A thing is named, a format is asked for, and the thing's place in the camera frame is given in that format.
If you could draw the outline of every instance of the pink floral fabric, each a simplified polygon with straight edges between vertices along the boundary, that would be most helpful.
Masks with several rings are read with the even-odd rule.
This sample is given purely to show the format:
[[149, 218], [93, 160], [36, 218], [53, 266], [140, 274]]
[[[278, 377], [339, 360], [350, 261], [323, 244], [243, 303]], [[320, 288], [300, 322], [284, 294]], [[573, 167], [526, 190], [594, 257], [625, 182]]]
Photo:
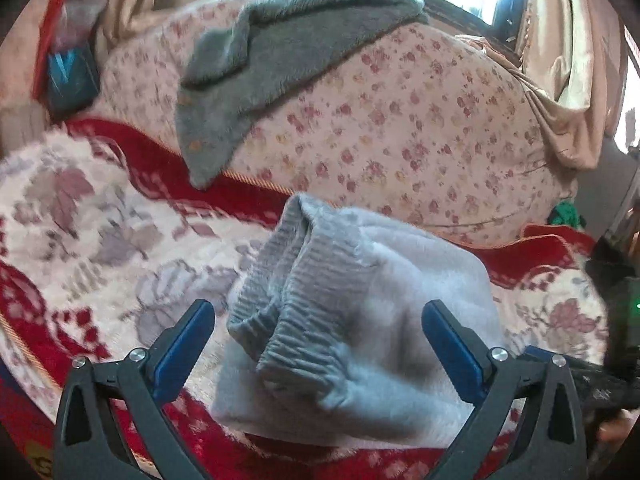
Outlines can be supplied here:
[[[178, 152], [180, 74], [194, 42], [246, 0], [206, 0], [114, 51], [91, 114]], [[228, 169], [480, 243], [513, 240], [575, 193], [520, 84], [481, 52], [403, 25], [255, 123]]]

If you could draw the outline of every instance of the red patterned blanket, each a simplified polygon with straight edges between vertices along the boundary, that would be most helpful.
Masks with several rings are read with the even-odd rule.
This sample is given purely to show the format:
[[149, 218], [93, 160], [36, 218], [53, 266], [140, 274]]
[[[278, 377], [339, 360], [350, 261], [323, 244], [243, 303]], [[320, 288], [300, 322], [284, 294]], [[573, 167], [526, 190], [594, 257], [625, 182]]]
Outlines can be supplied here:
[[[177, 155], [130, 126], [67, 126], [0, 164], [0, 356], [49, 418], [74, 355], [120, 359], [202, 297], [214, 303], [216, 330], [166, 412], [214, 478], [423, 478], [442, 450], [304, 446], [216, 424], [209, 407], [229, 340], [226, 298], [288, 195], [229, 176], [201, 192]], [[604, 305], [575, 257], [592, 241], [546, 226], [523, 236], [492, 248], [462, 245], [488, 269], [513, 350], [535, 344], [600, 361]], [[118, 416], [145, 463], [123, 405]]]

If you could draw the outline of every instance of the gray fuzzy blanket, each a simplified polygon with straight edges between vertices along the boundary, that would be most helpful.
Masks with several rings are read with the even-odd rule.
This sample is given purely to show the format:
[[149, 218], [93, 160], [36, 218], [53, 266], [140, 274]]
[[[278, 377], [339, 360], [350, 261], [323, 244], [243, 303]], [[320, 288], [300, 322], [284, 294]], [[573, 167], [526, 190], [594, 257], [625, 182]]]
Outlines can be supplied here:
[[182, 77], [175, 115], [191, 184], [207, 187], [266, 107], [408, 21], [422, 0], [259, 0], [207, 31]]

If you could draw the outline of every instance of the bed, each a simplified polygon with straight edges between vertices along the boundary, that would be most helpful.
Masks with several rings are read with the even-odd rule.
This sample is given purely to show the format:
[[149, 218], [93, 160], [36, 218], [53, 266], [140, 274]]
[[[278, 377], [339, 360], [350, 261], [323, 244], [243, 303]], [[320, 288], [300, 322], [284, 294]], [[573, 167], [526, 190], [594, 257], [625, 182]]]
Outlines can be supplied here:
[[405, 25], [281, 102], [210, 189], [193, 189], [173, 126], [180, 73], [196, 38], [245, 1], [201, 0], [121, 44], [90, 110], [0, 163], [0, 357], [54, 420], [74, 355], [148, 346], [197, 294], [216, 306], [217, 328], [166, 412], [214, 478], [422, 478], [442, 449], [305, 446], [219, 426], [209, 409], [226, 297], [286, 199], [307, 191], [472, 251], [512, 351], [536, 344], [601, 362], [605, 306], [580, 266], [593, 241], [535, 225], [575, 193], [574, 173], [548, 155], [507, 72], [436, 28]]
[[[180, 74], [209, 27], [247, 0], [200, 0], [110, 55], [88, 116], [130, 124], [173, 153]], [[575, 194], [522, 86], [428, 25], [403, 25], [258, 120], [227, 168], [467, 242], [516, 238]]]

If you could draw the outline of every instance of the metal screw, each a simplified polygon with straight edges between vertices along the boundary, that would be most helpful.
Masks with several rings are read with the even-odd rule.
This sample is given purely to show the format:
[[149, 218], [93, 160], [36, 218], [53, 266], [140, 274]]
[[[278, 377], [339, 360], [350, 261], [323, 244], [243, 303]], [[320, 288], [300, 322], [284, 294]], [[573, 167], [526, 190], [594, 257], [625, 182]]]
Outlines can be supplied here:
[[503, 362], [509, 358], [509, 353], [504, 348], [494, 348], [491, 350], [491, 358]]
[[560, 354], [556, 354], [551, 358], [551, 362], [556, 366], [563, 367], [566, 364], [566, 359]]
[[73, 368], [82, 368], [86, 364], [86, 357], [83, 355], [79, 355], [74, 357], [71, 360], [71, 365]]
[[129, 359], [135, 363], [139, 363], [146, 357], [146, 350], [144, 348], [135, 348], [129, 352]]

